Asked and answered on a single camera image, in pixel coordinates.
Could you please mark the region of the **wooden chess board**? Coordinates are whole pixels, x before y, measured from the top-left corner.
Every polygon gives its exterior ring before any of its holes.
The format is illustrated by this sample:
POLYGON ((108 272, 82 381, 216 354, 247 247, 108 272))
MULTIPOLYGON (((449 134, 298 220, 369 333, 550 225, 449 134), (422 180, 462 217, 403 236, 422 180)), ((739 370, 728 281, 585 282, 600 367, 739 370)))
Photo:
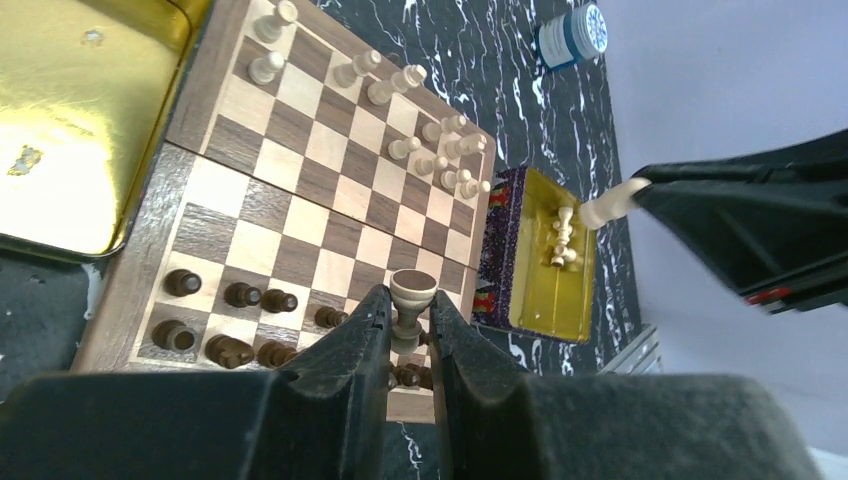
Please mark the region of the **wooden chess board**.
POLYGON ((391 159, 391 141, 456 111, 423 87, 372 104, 368 87, 398 72, 390 60, 343 87, 335 68, 359 62, 366 43, 309 1, 288 3, 281 36, 265 43, 254 24, 273 12, 269 1, 214 9, 74 371, 198 369, 137 352, 162 294, 205 285, 235 308, 278 313, 298 299, 272 295, 273 280, 359 303, 418 269, 470 314, 488 197, 465 199, 422 168, 480 128, 456 122, 391 159))

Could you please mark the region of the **white pieces pile in tin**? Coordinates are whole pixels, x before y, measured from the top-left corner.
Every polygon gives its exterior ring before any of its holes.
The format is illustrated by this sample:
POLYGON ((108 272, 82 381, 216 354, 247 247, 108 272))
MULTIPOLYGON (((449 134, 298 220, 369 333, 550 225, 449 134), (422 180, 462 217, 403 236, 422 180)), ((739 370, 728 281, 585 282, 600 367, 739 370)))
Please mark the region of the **white pieces pile in tin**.
POLYGON ((557 234, 550 260, 552 266, 563 267, 566 263, 574 262, 577 259, 577 251, 571 248, 569 244, 573 232, 570 224, 573 214, 572 207, 561 207, 557 212, 557 219, 552 223, 557 234))

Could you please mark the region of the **gold tin with white pieces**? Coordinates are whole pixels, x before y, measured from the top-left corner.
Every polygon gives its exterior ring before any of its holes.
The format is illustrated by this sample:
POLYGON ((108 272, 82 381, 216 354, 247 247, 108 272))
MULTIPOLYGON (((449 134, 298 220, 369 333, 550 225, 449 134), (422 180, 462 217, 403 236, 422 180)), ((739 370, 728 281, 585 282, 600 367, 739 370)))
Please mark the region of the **gold tin with white pieces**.
POLYGON ((580 200, 539 170, 495 174, 489 193, 471 320, 503 331, 585 343, 591 337, 596 234, 577 215, 580 200), (552 223, 574 210, 570 247, 577 259, 550 263, 552 223))

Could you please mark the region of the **white bishop chess piece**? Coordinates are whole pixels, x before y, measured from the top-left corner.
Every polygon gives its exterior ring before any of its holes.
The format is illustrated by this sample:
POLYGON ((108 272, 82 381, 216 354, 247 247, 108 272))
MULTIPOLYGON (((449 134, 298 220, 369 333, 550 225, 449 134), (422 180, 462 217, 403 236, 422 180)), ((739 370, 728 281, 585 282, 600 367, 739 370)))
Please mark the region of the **white bishop chess piece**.
POLYGON ((632 197, 651 184, 650 180, 641 177, 622 182, 599 197, 582 204, 578 209, 579 217, 588 229, 597 230, 637 209, 638 205, 632 197))

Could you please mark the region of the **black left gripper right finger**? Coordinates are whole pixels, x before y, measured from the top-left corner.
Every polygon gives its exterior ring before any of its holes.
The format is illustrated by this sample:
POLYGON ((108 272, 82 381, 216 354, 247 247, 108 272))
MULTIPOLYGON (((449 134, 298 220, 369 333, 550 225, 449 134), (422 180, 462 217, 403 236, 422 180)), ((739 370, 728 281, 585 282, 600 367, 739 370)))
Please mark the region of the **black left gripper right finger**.
POLYGON ((430 306, 445 479, 818 479, 760 383, 710 374, 540 376, 444 292, 430 306))

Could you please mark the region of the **empty gold tin box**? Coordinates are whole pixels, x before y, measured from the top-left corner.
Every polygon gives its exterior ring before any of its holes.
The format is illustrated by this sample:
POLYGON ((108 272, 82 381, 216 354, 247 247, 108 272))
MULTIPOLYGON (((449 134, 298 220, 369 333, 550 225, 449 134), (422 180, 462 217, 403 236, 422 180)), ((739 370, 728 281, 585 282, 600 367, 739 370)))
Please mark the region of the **empty gold tin box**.
POLYGON ((1 245, 72 263, 117 253, 208 1, 1 5, 1 245))

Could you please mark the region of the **white pawn chess piece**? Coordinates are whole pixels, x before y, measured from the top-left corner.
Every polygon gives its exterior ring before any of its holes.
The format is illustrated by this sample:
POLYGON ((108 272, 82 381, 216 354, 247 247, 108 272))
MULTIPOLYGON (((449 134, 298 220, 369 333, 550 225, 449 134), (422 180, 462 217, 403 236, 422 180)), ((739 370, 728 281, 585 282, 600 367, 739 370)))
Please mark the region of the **white pawn chess piece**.
POLYGON ((420 149, 421 141, 417 137, 393 140, 387 146, 387 152, 391 159, 400 161, 407 158, 412 152, 420 149))

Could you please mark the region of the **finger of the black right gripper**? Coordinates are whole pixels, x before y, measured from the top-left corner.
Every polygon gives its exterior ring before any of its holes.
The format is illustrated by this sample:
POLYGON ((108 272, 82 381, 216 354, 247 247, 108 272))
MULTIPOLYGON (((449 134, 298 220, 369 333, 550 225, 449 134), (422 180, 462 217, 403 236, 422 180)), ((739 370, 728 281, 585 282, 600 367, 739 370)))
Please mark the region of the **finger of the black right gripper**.
POLYGON ((633 201, 729 290, 770 314, 847 303, 847 133, 653 164, 633 201))

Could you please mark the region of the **white rook chess piece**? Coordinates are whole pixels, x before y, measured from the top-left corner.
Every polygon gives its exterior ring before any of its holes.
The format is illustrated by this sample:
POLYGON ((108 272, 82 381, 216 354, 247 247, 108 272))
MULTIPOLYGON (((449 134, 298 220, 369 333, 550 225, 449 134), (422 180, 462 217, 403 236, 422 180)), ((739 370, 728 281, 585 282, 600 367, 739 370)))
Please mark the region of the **white rook chess piece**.
POLYGON ((426 272, 401 269, 391 275, 389 289, 397 310, 392 321, 391 350, 399 356, 410 355, 419 346, 423 330, 418 317, 435 297, 437 281, 426 272))

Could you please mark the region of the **dark chess pieces row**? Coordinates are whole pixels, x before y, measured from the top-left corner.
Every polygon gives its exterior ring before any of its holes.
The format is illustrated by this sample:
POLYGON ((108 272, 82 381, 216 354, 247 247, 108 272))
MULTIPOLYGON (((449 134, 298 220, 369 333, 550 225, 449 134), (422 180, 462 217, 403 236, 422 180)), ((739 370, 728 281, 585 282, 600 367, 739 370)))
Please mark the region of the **dark chess pieces row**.
POLYGON ((269 292, 276 295, 279 290, 298 299, 294 310, 235 308, 222 298, 212 298, 207 285, 186 297, 162 294, 151 310, 137 357, 184 368, 220 368, 220 354, 206 344, 227 338, 227 346, 253 350, 243 369, 276 367, 341 325, 358 305, 353 299, 342 301, 273 280, 269 292))

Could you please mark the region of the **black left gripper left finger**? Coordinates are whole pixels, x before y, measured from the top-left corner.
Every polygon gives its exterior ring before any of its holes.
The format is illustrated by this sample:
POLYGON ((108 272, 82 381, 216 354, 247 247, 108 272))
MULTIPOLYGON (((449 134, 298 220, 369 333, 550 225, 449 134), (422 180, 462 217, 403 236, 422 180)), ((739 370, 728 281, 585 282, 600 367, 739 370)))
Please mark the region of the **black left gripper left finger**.
POLYGON ((272 370, 53 374, 1 407, 5 479, 379 479, 391 300, 272 370))

